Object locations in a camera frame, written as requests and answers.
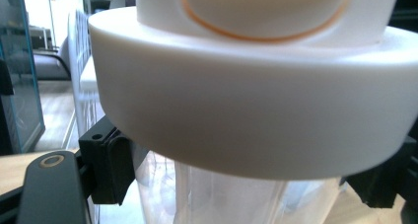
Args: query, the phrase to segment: glass door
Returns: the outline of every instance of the glass door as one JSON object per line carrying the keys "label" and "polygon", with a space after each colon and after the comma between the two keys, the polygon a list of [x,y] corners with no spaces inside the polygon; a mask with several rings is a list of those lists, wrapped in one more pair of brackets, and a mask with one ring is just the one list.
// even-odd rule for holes
{"label": "glass door", "polygon": [[0,0],[0,59],[5,62],[13,95],[2,95],[2,120],[8,139],[0,151],[31,151],[44,132],[34,57],[24,0]]}

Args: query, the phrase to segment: white wire rack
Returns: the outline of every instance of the white wire rack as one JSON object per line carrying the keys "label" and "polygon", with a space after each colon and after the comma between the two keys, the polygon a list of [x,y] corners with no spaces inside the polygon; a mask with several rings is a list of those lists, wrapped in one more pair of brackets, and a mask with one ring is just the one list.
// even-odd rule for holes
{"label": "white wire rack", "polygon": [[88,16],[81,10],[70,12],[68,16],[68,46],[77,127],[82,136],[98,120],[99,93],[80,87],[80,76],[92,54]]}

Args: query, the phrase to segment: orange curved line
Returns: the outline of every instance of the orange curved line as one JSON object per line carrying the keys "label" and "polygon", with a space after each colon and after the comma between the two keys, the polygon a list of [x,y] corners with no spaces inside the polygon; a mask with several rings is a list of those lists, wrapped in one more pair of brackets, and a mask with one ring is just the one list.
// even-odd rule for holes
{"label": "orange curved line", "polygon": [[216,32],[218,34],[221,34],[221,35],[224,35],[224,36],[227,36],[227,37],[243,39],[243,40],[263,41],[263,42],[281,42],[281,41],[295,40],[295,39],[298,39],[298,38],[307,37],[309,35],[313,35],[313,34],[319,32],[323,29],[326,29],[326,28],[330,27],[344,13],[344,10],[348,6],[349,0],[344,0],[343,3],[341,4],[341,6],[337,9],[337,11],[327,21],[325,21],[323,24],[319,25],[318,27],[313,28],[309,31],[300,33],[300,34],[287,36],[287,37],[248,37],[248,36],[242,36],[242,35],[234,34],[232,32],[229,32],[229,31],[223,30],[221,28],[218,28],[214,25],[211,25],[210,23],[201,19],[190,8],[190,5],[188,4],[187,0],[181,0],[181,2],[182,2],[182,5],[183,5],[183,8],[184,8],[185,12],[188,14],[188,16],[192,20],[194,20],[195,22],[202,25],[203,27],[205,27],[205,28],[207,28],[207,29],[209,29],[213,32]]}

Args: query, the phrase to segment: wooden table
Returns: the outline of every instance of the wooden table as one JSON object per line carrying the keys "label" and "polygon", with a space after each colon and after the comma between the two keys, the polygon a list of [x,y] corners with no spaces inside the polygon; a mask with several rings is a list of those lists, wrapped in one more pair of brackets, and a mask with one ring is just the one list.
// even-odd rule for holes
{"label": "wooden table", "polygon": [[[0,157],[0,194],[21,186],[27,165],[43,154]],[[403,203],[398,196],[392,209],[372,209],[347,187],[339,194],[324,224],[401,224],[399,213]]]}

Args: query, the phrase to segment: transparent container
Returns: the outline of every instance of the transparent container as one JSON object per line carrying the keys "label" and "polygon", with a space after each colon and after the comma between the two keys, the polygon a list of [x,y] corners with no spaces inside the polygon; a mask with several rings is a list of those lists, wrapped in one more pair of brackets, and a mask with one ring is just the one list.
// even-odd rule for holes
{"label": "transparent container", "polygon": [[339,178],[269,181],[228,176],[150,152],[136,171],[146,223],[322,223]]}

